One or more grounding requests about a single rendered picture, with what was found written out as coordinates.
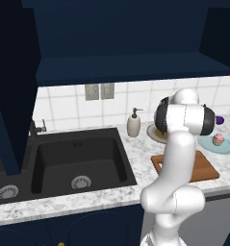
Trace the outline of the dark blue base cabinet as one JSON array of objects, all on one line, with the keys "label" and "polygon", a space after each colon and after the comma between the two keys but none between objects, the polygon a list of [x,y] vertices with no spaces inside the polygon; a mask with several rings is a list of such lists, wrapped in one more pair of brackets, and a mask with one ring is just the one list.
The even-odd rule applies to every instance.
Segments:
[{"label": "dark blue base cabinet", "polygon": [[141,205],[0,226],[0,246],[140,246]]}]

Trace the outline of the pink frosted cupcake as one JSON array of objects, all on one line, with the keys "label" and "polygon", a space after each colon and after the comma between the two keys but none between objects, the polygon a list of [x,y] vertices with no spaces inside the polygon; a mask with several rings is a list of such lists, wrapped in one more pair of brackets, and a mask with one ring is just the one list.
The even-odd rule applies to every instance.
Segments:
[{"label": "pink frosted cupcake", "polygon": [[215,134],[213,136],[213,144],[216,146],[220,146],[224,142],[224,137],[222,134]]}]

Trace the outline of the dark blue wall cabinet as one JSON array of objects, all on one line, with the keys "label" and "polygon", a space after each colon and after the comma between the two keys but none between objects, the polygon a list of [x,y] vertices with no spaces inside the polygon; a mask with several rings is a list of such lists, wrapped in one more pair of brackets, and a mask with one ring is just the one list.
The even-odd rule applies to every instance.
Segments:
[{"label": "dark blue wall cabinet", "polygon": [[39,86],[230,75],[230,0],[21,0]]}]

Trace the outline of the wooden cutting board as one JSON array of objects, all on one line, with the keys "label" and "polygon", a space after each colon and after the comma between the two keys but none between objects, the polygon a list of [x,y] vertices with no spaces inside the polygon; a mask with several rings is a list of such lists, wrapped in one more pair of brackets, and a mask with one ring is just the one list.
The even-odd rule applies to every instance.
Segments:
[{"label": "wooden cutting board", "polygon": [[[151,161],[153,162],[154,168],[158,174],[161,173],[164,156],[152,156]],[[195,163],[192,171],[191,182],[201,182],[218,179],[219,174],[207,158],[200,152],[195,152]]]}]

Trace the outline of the grey wall socket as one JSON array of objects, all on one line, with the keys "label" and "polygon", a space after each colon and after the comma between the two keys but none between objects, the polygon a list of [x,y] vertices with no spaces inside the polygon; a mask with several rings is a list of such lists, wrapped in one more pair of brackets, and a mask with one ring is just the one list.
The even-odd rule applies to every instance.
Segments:
[{"label": "grey wall socket", "polygon": [[107,83],[101,85],[101,99],[114,99],[115,98],[115,84]]},{"label": "grey wall socket", "polygon": [[98,84],[85,85],[85,95],[87,101],[98,100],[99,85]]}]

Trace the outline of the black kitchen sink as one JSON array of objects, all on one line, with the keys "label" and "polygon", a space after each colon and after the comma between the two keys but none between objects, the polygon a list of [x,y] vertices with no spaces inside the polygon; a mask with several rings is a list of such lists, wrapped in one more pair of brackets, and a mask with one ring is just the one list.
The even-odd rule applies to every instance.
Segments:
[{"label": "black kitchen sink", "polygon": [[0,204],[135,185],[116,128],[29,138],[21,173],[0,159]]}]

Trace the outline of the teal plate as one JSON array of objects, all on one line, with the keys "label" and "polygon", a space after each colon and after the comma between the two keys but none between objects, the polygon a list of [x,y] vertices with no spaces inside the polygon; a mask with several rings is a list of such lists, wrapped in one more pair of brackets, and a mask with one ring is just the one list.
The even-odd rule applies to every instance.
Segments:
[{"label": "teal plate", "polygon": [[197,142],[202,148],[209,152],[220,155],[230,155],[230,137],[227,135],[223,137],[224,141],[219,146],[213,143],[213,135],[199,136]]}]

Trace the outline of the beige soap dispenser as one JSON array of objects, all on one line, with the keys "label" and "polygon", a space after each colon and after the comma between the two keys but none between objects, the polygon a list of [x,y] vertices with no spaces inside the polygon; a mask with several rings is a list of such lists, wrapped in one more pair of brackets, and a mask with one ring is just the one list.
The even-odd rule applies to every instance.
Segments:
[{"label": "beige soap dispenser", "polygon": [[137,137],[141,130],[141,118],[138,116],[137,111],[137,108],[133,108],[133,113],[127,120],[127,135],[130,137]]}]

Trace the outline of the grey dishwasher front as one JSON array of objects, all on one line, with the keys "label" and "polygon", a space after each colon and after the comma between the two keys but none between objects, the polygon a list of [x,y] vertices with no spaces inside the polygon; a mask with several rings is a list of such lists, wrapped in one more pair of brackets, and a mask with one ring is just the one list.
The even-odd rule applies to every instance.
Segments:
[{"label": "grey dishwasher front", "polygon": [[180,227],[187,246],[230,246],[230,193],[207,198],[204,210]]}]

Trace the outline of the beige plate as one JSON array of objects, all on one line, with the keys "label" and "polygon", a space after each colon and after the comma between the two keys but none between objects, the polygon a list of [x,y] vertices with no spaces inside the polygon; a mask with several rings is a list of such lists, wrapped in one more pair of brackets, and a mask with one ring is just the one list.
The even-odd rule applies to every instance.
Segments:
[{"label": "beige plate", "polygon": [[148,134],[148,136],[160,143],[166,144],[166,140],[167,140],[167,134],[162,134],[154,124],[150,124],[147,127],[146,133]]}]

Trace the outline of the dark blue open cabinet door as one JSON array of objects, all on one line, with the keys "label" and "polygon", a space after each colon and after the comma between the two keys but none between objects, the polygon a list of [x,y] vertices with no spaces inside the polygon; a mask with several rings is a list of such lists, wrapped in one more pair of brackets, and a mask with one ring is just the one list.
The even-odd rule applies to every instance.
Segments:
[{"label": "dark blue open cabinet door", "polygon": [[34,11],[0,0],[0,158],[9,176],[21,172],[40,59]]}]

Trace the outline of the dark sink tap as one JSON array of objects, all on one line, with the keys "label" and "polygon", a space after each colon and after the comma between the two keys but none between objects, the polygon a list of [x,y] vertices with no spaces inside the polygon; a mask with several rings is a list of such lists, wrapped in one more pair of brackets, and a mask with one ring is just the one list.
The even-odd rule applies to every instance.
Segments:
[{"label": "dark sink tap", "polygon": [[34,120],[31,121],[30,124],[30,135],[32,138],[37,138],[38,137],[38,133],[41,132],[46,132],[46,125],[45,125],[45,121],[42,121],[43,126],[42,127],[37,127],[36,123]]}]

